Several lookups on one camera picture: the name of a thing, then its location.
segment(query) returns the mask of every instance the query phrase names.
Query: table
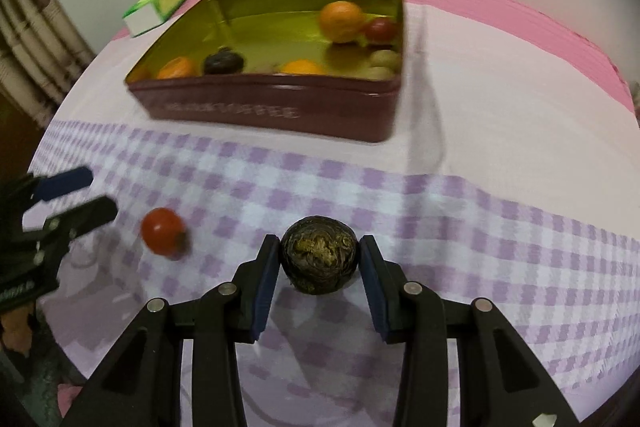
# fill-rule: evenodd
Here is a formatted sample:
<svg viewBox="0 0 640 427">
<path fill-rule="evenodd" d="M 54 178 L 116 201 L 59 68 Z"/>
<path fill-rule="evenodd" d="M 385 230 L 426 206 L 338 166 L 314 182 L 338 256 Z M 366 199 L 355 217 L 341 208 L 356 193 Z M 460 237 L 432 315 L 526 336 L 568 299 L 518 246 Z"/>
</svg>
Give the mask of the table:
<svg viewBox="0 0 640 427">
<path fill-rule="evenodd" d="M 43 302 L 85 375 L 147 299 L 202 295 L 252 259 L 264 234 L 311 214 L 373 233 L 385 258 L 444 298 L 492 299 L 579 418 L 638 367 L 640 136 L 616 68 L 512 0 L 406 0 L 405 13 L 404 87 L 382 144 L 149 119 L 123 80 L 172 21 L 100 52 L 32 164 L 38 173 L 87 164 L 94 184 L 26 219 L 37 225 L 101 193 L 118 201 L 116 221 L 75 242 Z M 192 231 L 180 261 L 138 237 L 155 206 Z M 251 426 L 392 420 L 402 347 L 377 338 L 357 276 L 312 297 L 281 272 L 260 342 L 237 351 Z"/>
</svg>

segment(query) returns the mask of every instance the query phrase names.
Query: dark round vegetable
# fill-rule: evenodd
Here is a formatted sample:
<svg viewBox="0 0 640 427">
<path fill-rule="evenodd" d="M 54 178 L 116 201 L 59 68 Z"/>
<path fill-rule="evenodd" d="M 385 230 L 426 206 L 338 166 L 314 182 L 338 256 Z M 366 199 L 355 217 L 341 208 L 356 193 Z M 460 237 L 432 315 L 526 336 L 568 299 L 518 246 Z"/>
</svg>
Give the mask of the dark round vegetable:
<svg viewBox="0 0 640 427">
<path fill-rule="evenodd" d="M 282 238 L 280 262 L 302 293 L 322 295 L 342 288 L 358 263 L 358 241 L 347 225 L 324 216 L 305 217 Z"/>
<path fill-rule="evenodd" d="M 230 74 L 239 73 L 242 68 L 244 68 L 242 55 L 229 48 L 220 48 L 217 53 L 204 59 L 202 71 L 204 74 Z"/>
</svg>

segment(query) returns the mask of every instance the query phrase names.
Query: pink trim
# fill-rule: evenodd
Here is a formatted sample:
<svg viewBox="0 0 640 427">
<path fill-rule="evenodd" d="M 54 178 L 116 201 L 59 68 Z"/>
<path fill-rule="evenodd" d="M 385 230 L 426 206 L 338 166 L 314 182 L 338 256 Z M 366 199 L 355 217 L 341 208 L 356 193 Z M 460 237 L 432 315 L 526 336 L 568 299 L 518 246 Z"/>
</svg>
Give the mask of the pink trim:
<svg viewBox="0 0 640 427">
<path fill-rule="evenodd" d="M 187 0 L 176 12 L 180 15 L 199 0 Z M 406 0 L 425 4 L 503 30 L 540 49 L 566 60 L 600 86 L 629 111 L 634 110 L 626 82 L 609 57 L 583 36 L 550 17 L 514 0 Z M 126 29 L 114 39 L 126 37 Z"/>
</svg>

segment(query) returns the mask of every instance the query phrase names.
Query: red tomato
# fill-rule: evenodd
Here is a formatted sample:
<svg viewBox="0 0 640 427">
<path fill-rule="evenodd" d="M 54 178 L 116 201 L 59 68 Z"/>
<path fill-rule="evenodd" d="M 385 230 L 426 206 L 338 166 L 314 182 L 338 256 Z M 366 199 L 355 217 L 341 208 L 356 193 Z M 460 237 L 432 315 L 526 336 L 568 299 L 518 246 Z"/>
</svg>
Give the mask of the red tomato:
<svg viewBox="0 0 640 427">
<path fill-rule="evenodd" d="M 187 229 L 174 211 L 154 208 L 140 224 L 140 233 L 153 253 L 170 257 L 185 250 Z"/>
<path fill-rule="evenodd" d="M 388 17 L 377 17 L 364 26 L 364 36 L 371 44 L 391 44 L 398 35 L 398 23 Z"/>
</svg>

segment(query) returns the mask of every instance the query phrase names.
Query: curtain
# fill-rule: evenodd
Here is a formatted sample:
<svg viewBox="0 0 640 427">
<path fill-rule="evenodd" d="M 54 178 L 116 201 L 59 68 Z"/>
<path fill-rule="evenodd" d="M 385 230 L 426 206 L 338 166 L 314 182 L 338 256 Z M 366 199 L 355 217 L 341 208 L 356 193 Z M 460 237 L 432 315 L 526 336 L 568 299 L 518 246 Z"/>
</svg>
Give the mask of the curtain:
<svg viewBox="0 0 640 427">
<path fill-rule="evenodd" d="M 0 91 L 38 126 L 94 57 L 57 0 L 0 0 Z"/>
</svg>

